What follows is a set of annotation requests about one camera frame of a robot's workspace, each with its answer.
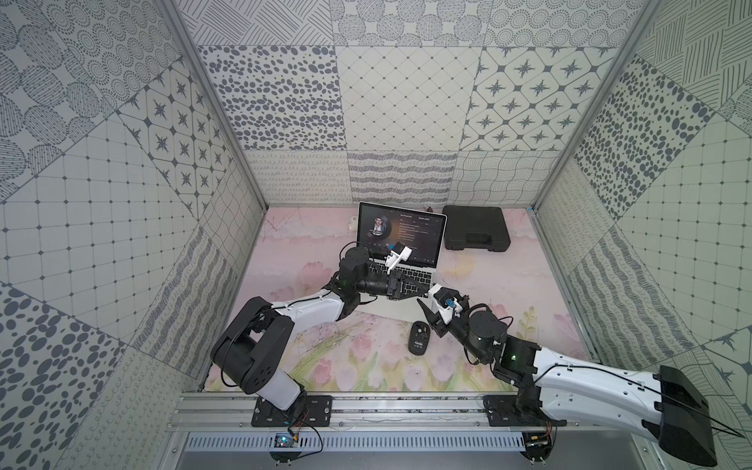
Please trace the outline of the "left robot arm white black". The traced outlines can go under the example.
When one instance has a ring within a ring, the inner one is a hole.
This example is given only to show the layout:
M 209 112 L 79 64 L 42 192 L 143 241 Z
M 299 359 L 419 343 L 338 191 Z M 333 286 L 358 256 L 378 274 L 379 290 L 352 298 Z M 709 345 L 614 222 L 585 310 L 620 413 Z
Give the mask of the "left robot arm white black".
M 411 248 L 395 244 L 385 269 L 375 270 L 368 248 L 350 248 L 339 268 L 316 294 L 286 303 L 250 299 L 219 335 L 211 361 L 224 385 L 247 395 L 258 395 L 288 419 L 307 412 L 305 387 L 279 368 L 289 340 L 324 323 L 347 318 L 364 304 L 362 295 L 403 301 L 421 297 L 428 286 L 397 271 L 409 260 Z

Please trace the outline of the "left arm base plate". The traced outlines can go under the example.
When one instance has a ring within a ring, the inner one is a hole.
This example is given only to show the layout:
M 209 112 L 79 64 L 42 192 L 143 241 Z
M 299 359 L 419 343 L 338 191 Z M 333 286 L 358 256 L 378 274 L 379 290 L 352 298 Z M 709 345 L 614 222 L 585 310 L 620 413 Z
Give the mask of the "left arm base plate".
M 298 397 L 289 409 L 279 409 L 270 401 L 258 398 L 252 419 L 252 426 L 294 427 L 300 424 L 313 427 L 327 427 L 330 424 L 333 397 L 327 395 L 307 395 Z

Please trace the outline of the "black wireless mouse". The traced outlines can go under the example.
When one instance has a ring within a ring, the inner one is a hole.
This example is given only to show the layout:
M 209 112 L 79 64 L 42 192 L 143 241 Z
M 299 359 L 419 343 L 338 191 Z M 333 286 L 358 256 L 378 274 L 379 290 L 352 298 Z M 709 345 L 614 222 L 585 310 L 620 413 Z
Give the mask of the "black wireless mouse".
M 413 356 L 424 356 L 428 349 L 430 337 L 431 330 L 429 325 L 423 321 L 415 321 L 415 323 L 411 325 L 409 332 L 407 350 L 409 350 Z

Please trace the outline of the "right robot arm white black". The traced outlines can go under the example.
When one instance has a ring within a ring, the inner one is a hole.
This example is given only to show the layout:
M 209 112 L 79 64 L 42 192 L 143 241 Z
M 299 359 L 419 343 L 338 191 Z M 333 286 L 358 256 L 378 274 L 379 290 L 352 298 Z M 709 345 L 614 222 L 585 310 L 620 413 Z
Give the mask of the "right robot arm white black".
M 570 358 L 509 335 L 505 320 L 487 305 L 469 305 L 452 289 L 440 288 L 417 303 L 438 336 L 452 335 L 471 364 L 487 366 L 495 379 L 516 389 L 512 409 L 527 422 L 619 428 L 702 467 L 718 464 L 715 434 L 742 435 L 712 416 L 709 401 L 675 367 L 651 373 Z

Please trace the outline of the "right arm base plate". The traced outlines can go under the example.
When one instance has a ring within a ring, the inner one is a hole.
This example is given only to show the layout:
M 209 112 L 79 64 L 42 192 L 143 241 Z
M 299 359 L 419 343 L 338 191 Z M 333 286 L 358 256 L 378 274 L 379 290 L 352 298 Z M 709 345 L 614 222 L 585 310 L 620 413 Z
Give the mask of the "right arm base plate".
M 546 416 L 540 409 L 523 409 L 510 395 L 486 395 L 483 407 L 491 427 L 565 427 L 566 420 Z

